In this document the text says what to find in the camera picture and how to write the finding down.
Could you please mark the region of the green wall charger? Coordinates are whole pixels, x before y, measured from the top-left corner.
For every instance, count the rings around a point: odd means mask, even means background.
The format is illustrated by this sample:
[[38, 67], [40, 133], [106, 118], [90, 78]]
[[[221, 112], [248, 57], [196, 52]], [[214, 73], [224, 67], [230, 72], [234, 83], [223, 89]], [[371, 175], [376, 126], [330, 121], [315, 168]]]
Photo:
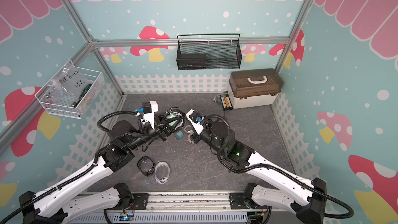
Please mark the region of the green wall charger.
[[165, 118], [168, 124], [173, 125], [175, 122], [179, 122], [181, 120], [181, 115], [172, 113]]

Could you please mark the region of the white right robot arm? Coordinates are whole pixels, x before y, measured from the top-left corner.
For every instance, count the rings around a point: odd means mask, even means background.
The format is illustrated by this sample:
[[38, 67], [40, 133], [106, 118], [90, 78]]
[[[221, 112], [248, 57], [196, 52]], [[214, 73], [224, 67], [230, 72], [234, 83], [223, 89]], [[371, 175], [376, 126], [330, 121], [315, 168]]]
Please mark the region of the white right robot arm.
[[260, 185], [248, 184], [243, 194], [248, 207], [275, 207], [294, 213], [304, 224], [323, 223], [327, 196], [323, 180], [300, 177], [268, 161], [253, 148], [237, 141], [225, 120], [214, 123], [195, 120], [190, 124], [195, 139], [205, 142], [230, 172], [247, 173], [275, 187], [275, 190], [266, 190]]

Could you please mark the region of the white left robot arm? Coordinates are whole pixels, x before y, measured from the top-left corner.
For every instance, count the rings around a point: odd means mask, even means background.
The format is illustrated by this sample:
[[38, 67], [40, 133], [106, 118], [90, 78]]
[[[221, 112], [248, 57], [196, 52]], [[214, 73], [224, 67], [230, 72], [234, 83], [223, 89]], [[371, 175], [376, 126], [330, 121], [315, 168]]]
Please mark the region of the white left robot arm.
[[101, 118], [97, 126], [110, 137], [110, 143], [99, 149], [88, 164], [45, 190], [28, 191], [20, 196], [20, 208], [16, 212], [23, 214], [23, 223], [66, 224], [98, 209], [119, 210], [131, 206], [133, 195], [123, 183], [97, 195], [75, 197], [127, 165], [135, 157], [135, 150], [145, 150], [158, 139], [165, 141], [184, 125], [183, 117], [168, 114], [154, 115], [151, 121], [139, 118], [139, 130], [127, 121], [119, 121], [107, 129], [102, 125], [107, 118]]

